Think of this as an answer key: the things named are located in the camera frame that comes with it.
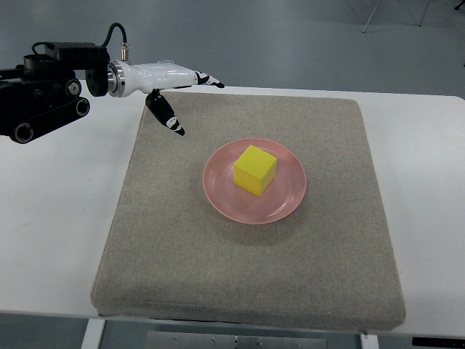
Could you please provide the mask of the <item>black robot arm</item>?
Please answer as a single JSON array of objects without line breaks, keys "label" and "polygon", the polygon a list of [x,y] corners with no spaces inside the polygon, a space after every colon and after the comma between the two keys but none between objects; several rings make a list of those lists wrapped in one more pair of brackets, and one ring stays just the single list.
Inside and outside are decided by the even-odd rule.
[{"label": "black robot arm", "polygon": [[89,101],[81,96],[76,71],[84,71],[94,97],[117,89],[107,45],[113,23],[101,45],[86,42],[42,42],[44,53],[33,52],[23,64],[1,71],[1,135],[25,144],[85,117]]}]

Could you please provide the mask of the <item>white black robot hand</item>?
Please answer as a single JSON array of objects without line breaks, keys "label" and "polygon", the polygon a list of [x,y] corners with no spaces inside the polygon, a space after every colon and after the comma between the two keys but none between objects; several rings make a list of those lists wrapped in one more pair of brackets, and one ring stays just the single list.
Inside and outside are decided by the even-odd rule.
[{"label": "white black robot hand", "polygon": [[165,89],[181,89],[195,85],[223,88],[225,85],[213,76],[177,65],[171,61],[129,65],[113,61],[108,67],[108,94],[112,97],[128,97],[139,91],[146,94],[145,106],[160,124],[185,135],[174,110],[161,94]]}]

